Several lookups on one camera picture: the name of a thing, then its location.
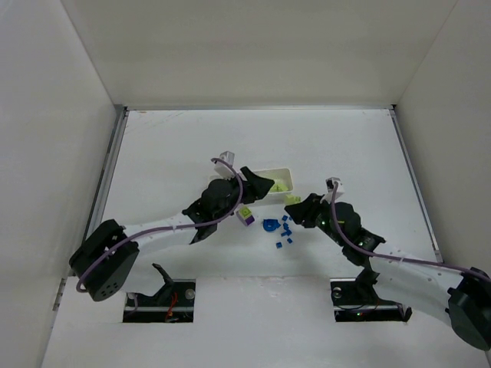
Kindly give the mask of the green and purple lego stack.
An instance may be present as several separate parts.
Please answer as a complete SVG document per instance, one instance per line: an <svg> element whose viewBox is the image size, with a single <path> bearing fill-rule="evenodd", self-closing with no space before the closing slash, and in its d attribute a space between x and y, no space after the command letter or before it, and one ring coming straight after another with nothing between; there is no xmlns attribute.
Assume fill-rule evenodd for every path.
<svg viewBox="0 0 491 368"><path fill-rule="evenodd" d="M249 207L243 206L236 211L236 216L244 226L250 226L254 221L254 215Z"/></svg>

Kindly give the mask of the light green lego brick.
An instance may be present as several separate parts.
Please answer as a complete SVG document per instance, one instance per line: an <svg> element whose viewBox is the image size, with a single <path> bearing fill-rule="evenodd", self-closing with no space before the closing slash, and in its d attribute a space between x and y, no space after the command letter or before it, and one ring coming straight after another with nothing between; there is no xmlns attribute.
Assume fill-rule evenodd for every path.
<svg viewBox="0 0 491 368"><path fill-rule="evenodd" d="M298 195L296 196L296 195L288 194L288 195L285 196L285 204L286 205L298 204L301 201L302 201L302 199Z"/></svg>

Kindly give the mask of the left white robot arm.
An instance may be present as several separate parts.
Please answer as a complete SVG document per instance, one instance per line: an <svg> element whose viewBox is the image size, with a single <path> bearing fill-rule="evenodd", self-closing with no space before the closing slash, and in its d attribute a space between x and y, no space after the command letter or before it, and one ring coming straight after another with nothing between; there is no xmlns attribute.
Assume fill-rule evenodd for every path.
<svg viewBox="0 0 491 368"><path fill-rule="evenodd" d="M118 291L156 294L155 287L137 280L133 267L140 256L207 239L239 206L264 199L275 185L246 166L240 171L232 171L229 179L212 180L197 200L169 218L138 225L121 225L115 219L100 223L69 260L78 277L76 290L95 302Z"/></svg>

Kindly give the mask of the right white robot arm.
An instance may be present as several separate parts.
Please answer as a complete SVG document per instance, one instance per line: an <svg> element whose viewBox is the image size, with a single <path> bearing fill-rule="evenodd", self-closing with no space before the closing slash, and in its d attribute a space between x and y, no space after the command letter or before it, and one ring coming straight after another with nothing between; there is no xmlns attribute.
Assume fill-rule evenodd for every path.
<svg viewBox="0 0 491 368"><path fill-rule="evenodd" d="M471 347L490 349L486 272L413 258L364 228L359 214L346 202L330 204L311 194L303 202L287 205L285 211L295 224L321 230L350 263L363 269L357 277L362 290L440 320Z"/></svg>

